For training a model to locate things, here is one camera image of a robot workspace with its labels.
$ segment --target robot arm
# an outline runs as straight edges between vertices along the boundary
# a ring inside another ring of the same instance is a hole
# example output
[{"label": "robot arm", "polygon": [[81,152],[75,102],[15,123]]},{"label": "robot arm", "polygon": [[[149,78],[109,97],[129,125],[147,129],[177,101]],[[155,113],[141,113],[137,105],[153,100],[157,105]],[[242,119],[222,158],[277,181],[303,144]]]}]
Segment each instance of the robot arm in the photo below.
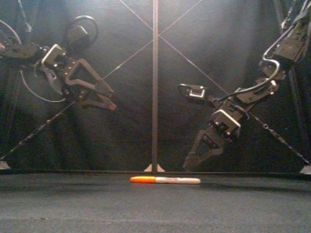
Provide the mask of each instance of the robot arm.
[{"label": "robot arm", "polygon": [[[73,35],[78,35],[79,39],[86,42],[87,35],[82,26],[73,32]],[[51,48],[35,43],[23,45],[20,41],[12,41],[7,34],[0,31],[0,60],[18,68],[41,67],[39,69],[46,73],[53,88],[67,99],[73,99],[83,106],[115,110],[117,106],[110,100],[114,94],[113,88],[105,82],[89,61],[70,57],[67,51],[59,45]],[[82,69],[91,76],[91,81],[90,78],[89,81],[77,78]]]},{"label": "robot arm", "polygon": [[310,39],[311,4],[298,15],[289,30],[271,45],[263,56],[265,77],[257,85],[239,88],[235,93],[218,99],[209,96],[207,88],[182,84],[181,92],[191,100],[209,103],[215,111],[211,114],[209,128],[201,130],[195,144],[186,158],[183,168],[193,170],[211,156],[223,153],[223,147],[239,137],[241,125],[249,119],[249,112],[278,91],[279,83],[298,61],[305,58]]}]

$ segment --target metal pole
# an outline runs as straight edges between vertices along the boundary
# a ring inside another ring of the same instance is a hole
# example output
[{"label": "metal pole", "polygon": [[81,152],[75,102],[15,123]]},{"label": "metal pole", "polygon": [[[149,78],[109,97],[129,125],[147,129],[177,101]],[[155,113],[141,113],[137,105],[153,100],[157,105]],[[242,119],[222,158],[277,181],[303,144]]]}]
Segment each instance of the metal pole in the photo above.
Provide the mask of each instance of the metal pole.
[{"label": "metal pole", "polygon": [[159,2],[154,0],[154,92],[153,92],[153,172],[158,172],[158,38],[159,38]]}]

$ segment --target black backdrop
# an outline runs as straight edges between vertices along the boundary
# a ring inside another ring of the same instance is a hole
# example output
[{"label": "black backdrop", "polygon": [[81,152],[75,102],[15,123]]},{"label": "black backdrop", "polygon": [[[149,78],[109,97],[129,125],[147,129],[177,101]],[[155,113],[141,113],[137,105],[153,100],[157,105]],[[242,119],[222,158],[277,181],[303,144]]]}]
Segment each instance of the black backdrop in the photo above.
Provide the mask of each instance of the black backdrop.
[{"label": "black backdrop", "polygon": [[[18,1],[2,2],[2,20],[26,41]],[[251,86],[261,76],[262,55],[279,37],[278,11],[291,1],[159,0],[158,80],[154,63],[153,0],[22,1],[34,27],[31,40],[43,46],[62,42],[69,22],[81,15],[97,19],[101,36],[85,57],[111,85],[117,111],[74,105],[43,132],[7,158],[15,168],[145,170],[157,162],[167,171],[183,171],[183,161],[197,132],[205,128],[211,109],[186,102],[181,83],[207,86],[215,96]],[[90,34],[94,27],[81,22]],[[307,156],[302,119],[310,115],[306,76],[301,64],[293,93],[286,79],[278,94],[251,111]],[[61,99],[47,80],[24,73],[31,89],[47,99]],[[154,86],[158,85],[157,132],[153,130]],[[305,111],[297,105],[303,97]],[[49,103],[23,86],[20,75],[2,65],[2,153],[53,118],[69,102]],[[157,135],[157,150],[153,139]],[[238,142],[198,171],[294,172],[303,166],[290,150],[254,120],[243,125]]]}]

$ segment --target dark floor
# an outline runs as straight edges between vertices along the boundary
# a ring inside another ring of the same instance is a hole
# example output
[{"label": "dark floor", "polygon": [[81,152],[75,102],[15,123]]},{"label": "dark floor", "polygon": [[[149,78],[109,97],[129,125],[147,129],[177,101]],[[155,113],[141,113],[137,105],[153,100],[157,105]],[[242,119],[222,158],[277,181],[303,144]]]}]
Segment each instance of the dark floor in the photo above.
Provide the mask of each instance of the dark floor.
[{"label": "dark floor", "polygon": [[173,185],[133,176],[0,174],[0,232],[311,232],[310,179],[203,175],[201,185]]}]

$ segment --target orange marker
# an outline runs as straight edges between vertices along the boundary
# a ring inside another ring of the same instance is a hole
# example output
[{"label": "orange marker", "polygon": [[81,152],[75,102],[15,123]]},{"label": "orange marker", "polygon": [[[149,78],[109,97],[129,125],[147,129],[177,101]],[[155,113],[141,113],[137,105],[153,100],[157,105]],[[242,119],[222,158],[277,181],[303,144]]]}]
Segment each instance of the orange marker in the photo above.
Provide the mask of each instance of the orange marker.
[{"label": "orange marker", "polygon": [[133,183],[145,184],[186,184],[197,185],[201,183],[199,178],[177,178],[177,177],[133,177]]}]

